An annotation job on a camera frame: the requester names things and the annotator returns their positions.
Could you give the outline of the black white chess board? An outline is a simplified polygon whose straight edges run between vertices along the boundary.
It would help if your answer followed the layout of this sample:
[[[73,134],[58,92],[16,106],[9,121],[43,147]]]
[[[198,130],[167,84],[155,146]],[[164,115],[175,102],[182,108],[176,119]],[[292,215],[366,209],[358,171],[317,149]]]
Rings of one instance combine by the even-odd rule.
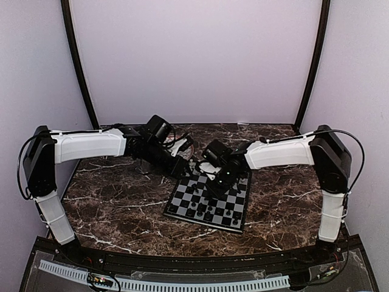
[[[252,174],[246,173],[222,197],[208,194],[208,176],[197,171],[177,181],[165,216],[236,234],[244,232]]]

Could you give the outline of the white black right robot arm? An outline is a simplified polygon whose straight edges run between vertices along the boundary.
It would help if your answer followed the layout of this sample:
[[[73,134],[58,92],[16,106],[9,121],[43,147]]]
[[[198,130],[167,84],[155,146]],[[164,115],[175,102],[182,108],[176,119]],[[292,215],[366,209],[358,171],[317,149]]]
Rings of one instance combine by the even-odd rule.
[[[238,187],[244,175],[254,175],[259,194],[282,196],[281,185],[313,183],[322,194],[322,211],[318,240],[310,251],[316,264],[325,263],[334,253],[334,243],[346,214],[352,157],[338,138],[338,130],[321,125],[317,130],[299,136],[245,141],[229,148],[213,140],[202,153],[210,193],[220,197]]]

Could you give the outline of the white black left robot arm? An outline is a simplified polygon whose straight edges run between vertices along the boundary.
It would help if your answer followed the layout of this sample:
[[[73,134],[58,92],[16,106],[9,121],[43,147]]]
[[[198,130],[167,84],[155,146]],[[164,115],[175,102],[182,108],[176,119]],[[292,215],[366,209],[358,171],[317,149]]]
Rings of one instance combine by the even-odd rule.
[[[114,124],[100,130],[60,131],[41,125],[26,142],[22,162],[27,190],[41,214],[42,221],[61,253],[73,265],[86,260],[85,250],[74,243],[75,232],[65,213],[62,199],[78,164],[87,158],[130,156],[157,167],[165,175],[180,178],[188,161],[180,153],[193,145],[189,134],[167,141],[169,126],[156,133],[146,128]]]

